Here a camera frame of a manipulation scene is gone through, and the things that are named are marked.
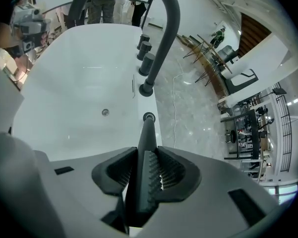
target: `marble floor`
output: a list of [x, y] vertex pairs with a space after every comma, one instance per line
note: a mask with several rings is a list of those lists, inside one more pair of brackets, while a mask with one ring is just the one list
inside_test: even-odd
[[[148, 26], [143, 29], [143, 33], [150, 36], [151, 52], [155, 54], [164, 32]], [[174, 79], [177, 121], [175, 148], [223, 160], [228, 156], [228, 148], [225, 143], [225, 127], [220, 123], [217, 108], [218, 97], [211, 84], [205, 87], [207, 79], [194, 83], [204, 68], [199, 62], [193, 63], [195, 56], [183, 59], [189, 51], [189, 48], [175, 39], [155, 81], [162, 144], [173, 147], [175, 143]]]

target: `window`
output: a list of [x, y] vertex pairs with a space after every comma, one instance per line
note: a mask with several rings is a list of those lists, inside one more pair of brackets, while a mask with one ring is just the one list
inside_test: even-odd
[[293, 199], [298, 191], [298, 184], [264, 187], [265, 190], [272, 196], [276, 197], [279, 204], [282, 204], [290, 199]]

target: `black slot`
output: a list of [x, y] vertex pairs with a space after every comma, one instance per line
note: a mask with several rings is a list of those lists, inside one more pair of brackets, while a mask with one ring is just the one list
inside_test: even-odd
[[236, 204], [250, 227], [252, 227], [254, 224], [265, 217], [265, 214], [243, 189], [229, 191], [228, 194], [233, 202]]
[[73, 171], [73, 170], [74, 170], [74, 168], [64, 167], [64, 168], [60, 168], [60, 169], [55, 169], [54, 171], [59, 176], [59, 175], [68, 173], [68, 172]]

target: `black chair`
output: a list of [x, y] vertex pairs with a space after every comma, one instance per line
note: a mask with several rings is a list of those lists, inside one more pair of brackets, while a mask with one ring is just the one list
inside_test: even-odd
[[226, 136], [230, 137], [230, 140], [226, 141], [226, 143], [235, 143], [237, 140], [237, 134], [234, 130], [231, 130], [230, 133], [226, 133]]

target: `jeans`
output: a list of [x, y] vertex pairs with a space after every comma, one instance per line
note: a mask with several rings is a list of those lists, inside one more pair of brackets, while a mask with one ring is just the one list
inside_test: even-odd
[[103, 22], [112, 23], [115, 0], [91, 0], [88, 3], [88, 22], [87, 24], [98, 24], [101, 19], [101, 12], [103, 12]]

